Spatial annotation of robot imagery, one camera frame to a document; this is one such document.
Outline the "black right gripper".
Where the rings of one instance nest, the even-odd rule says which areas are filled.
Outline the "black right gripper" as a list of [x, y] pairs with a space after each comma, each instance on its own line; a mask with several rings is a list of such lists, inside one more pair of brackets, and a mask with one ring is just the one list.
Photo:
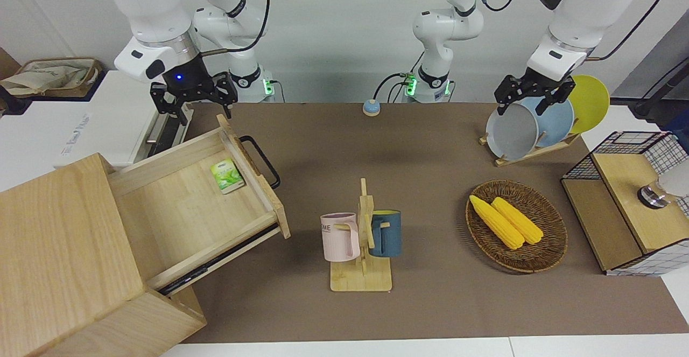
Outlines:
[[[232, 118], [232, 107], [238, 102], [238, 92], [229, 72], [209, 74], [202, 56], [171, 68], [162, 74], [165, 82], [151, 82], [150, 96], [160, 114], [175, 116], [182, 126], [187, 126], [187, 116], [183, 112], [184, 102], [211, 100], [221, 105], [226, 119]], [[172, 102], [165, 99], [167, 93], [173, 95]]]

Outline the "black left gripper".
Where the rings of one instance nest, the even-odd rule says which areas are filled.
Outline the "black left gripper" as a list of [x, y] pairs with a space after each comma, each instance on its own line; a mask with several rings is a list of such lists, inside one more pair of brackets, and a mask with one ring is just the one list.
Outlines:
[[498, 104], [497, 113], [502, 116], [509, 105], [525, 97], [540, 97], [543, 99], [536, 106], [537, 116], [541, 116], [550, 106], [564, 103], [575, 89], [575, 81], [553, 80], [536, 71], [525, 71], [521, 77], [506, 75], [494, 91]]

